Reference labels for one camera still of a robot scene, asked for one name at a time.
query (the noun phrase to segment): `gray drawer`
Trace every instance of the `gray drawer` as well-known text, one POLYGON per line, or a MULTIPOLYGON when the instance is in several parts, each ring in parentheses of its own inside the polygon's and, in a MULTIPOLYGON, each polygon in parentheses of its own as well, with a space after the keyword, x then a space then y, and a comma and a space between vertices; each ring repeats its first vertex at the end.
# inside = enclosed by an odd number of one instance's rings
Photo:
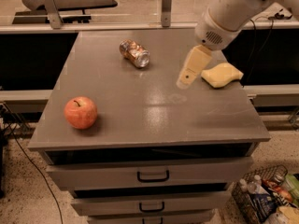
POLYGON ((61 190, 126 189, 230 183, 252 165, 252 158, 136 161, 48 166, 61 190))
POLYGON ((197 213, 181 213, 178 215, 164 215, 157 217, 116 217, 102 219, 89 217, 89 224, 200 224, 209 221, 214 216, 213 210, 205 210, 197 213))
POLYGON ((229 191, 218 191, 75 199, 71 204, 80 216, 161 214, 220 208, 230 197, 229 191))

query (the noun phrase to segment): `can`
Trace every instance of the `can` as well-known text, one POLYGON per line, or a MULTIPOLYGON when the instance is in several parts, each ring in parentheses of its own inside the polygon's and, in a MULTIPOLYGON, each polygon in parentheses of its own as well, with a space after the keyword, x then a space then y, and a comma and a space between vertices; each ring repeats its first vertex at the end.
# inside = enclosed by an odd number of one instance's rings
POLYGON ((133 40, 122 41, 120 52, 124 58, 128 59, 137 68, 144 68, 150 62, 149 51, 133 40))

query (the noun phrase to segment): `speckled floor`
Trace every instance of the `speckled floor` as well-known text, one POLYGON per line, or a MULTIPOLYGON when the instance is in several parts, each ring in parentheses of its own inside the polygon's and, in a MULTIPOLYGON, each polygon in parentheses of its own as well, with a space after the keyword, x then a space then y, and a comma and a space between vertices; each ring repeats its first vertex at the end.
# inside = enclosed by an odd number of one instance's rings
MULTIPOLYGON (((250 170, 283 164, 290 173, 299 173, 299 132, 294 130, 286 117, 262 117, 271 134, 270 142, 261 143, 253 154, 250 170)), ((86 217, 79 217, 70 205, 72 197, 59 191, 45 173, 46 164, 37 153, 27 149, 29 138, 18 139, 30 159, 46 176, 62 209, 64 224, 85 224, 86 217)), ((2 188, 5 197, 0 199, 0 223, 4 224, 58 224, 59 211, 43 177, 22 153, 17 142, 9 140, 4 147, 4 176, 2 188)), ((245 224, 233 198, 207 224, 245 224)))

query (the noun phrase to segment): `drawer handle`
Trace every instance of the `drawer handle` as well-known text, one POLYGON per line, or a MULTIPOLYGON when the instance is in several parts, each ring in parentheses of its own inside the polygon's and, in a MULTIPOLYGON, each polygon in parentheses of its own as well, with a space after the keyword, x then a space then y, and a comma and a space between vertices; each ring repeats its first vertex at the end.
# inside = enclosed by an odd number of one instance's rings
POLYGON ((137 172, 137 179, 140 183, 160 183, 165 182, 169 179, 169 171, 166 170, 166 177, 164 178, 156 178, 156 179, 142 179, 141 172, 137 172))
POLYGON ((162 212, 165 209, 165 203, 162 202, 162 207, 158 208, 158 209, 151 209, 151 210, 145 210, 142 208, 142 203, 139 203, 139 210, 140 212, 143 213, 158 213, 158 212, 162 212))
MULTIPOLYGON (((144 220, 144 218, 142 218, 142 224, 146 224, 146 221, 144 220)), ((160 218, 160 223, 159 224, 163 224, 163 218, 160 218)))

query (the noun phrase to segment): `basket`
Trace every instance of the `basket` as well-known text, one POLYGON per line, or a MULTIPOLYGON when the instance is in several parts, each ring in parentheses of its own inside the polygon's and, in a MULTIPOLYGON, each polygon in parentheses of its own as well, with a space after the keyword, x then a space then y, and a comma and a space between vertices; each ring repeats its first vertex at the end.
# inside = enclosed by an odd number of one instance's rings
MULTIPOLYGON (((270 179, 274 174, 280 174, 285 176, 288 173, 288 170, 283 166, 274 166, 266 169, 255 170, 251 173, 247 173, 243 176, 246 181, 252 179, 255 175, 259 175, 262 179, 270 179)), ((235 202, 242 213, 244 219, 249 224, 262 224, 251 204, 249 195, 246 195, 240 188, 239 183, 235 183, 233 188, 232 195, 235 199, 235 202)))

